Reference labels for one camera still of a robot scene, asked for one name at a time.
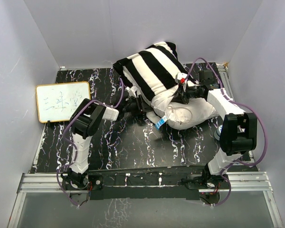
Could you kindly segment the black white striped pillowcase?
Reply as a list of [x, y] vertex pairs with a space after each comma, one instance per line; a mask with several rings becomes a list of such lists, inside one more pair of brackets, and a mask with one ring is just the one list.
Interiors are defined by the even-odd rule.
[[188, 74], [178, 61], [175, 43], [158, 42], [131, 56], [117, 60], [114, 70], [120, 75], [125, 86], [139, 89], [148, 105], [163, 92], [177, 88], [175, 77], [178, 73]]

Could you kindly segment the white pillow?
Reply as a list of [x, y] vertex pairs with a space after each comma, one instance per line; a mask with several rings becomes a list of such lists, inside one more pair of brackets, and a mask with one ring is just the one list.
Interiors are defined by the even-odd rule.
[[203, 98], [191, 98], [188, 104], [173, 102], [173, 94], [176, 90], [175, 86], [152, 99], [152, 111], [146, 113], [152, 123], [158, 123], [165, 116], [166, 123], [171, 128], [185, 130], [219, 116], [216, 109]]

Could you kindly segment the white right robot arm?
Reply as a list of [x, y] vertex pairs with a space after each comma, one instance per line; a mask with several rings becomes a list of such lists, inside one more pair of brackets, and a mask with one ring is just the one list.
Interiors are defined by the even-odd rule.
[[222, 82], [211, 70], [199, 71], [199, 83], [190, 84], [184, 73], [175, 77], [178, 89], [175, 98], [188, 104], [191, 98], [203, 98], [211, 104], [223, 124], [219, 136], [220, 149], [214, 158], [208, 162], [202, 176], [194, 178], [209, 189], [225, 177], [228, 168], [243, 154], [254, 150], [257, 143], [257, 117], [238, 107], [227, 95]]

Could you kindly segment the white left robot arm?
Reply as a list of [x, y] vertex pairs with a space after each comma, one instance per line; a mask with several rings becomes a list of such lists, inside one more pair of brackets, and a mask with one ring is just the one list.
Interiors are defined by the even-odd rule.
[[64, 181], [82, 190], [88, 186], [88, 155], [92, 136], [97, 132], [103, 120], [119, 121], [125, 113], [144, 114], [152, 108], [136, 92], [122, 94], [117, 104], [105, 105], [97, 100], [84, 99], [70, 118], [69, 127], [72, 133], [72, 161], [66, 170]]

